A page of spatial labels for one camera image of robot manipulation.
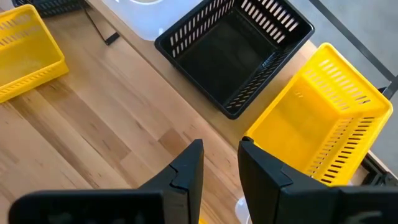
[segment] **white object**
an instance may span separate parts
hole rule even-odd
[[[235,215],[241,224],[252,224],[246,199],[241,197],[235,205]]]
[[[139,37],[155,40],[201,0],[102,0]]]

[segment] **metal frame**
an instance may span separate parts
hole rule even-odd
[[[102,40],[104,41],[104,43],[109,46],[111,45],[113,42],[115,42],[115,40],[117,40],[120,35],[115,32],[114,34],[112,34],[110,37],[108,37],[107,39],[105,39],[105,37],[102,35],[102,33],[100,32],[100,30],[98,29],[98,27],[95,25],[94,20],[91,18],[91,16],[88,14],[87,11],[87,3],[85,0],[79,0],[79,5],[80,7],[84,10],[88,20],[91,22],[91,24],[93,25],[95,31],[97,31],[98,35],[102,38]]]
[[[398,77],[393,75],[372,52],[365,47],[355,35],[341,23],[333,13],[320,0],[309,0],[347,39],[350,41],[379,72],[390,81],[390,84],[379,91],[390,100],[398,90]],[[386,171],[370,154],[367,154],[361,165],[369,172],[362,185],[394,185],[398,180]]]

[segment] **wooden table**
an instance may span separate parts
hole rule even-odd
[[[99,0],[87,0],[116,31],[161,75],[211,126],[235,149],[244,132],[259,117],[293,74],[313,55],[317,47],[308,41],[270,82],[246,111],[236,120],[228,119],[218,111],[186,78],[173,68],[155,48],[154,43],[141,39],[109,7]],[[389,170],[372,152],[381,165]],[[367,171],[360,167],[353,177],[354,184],[360,184]]]

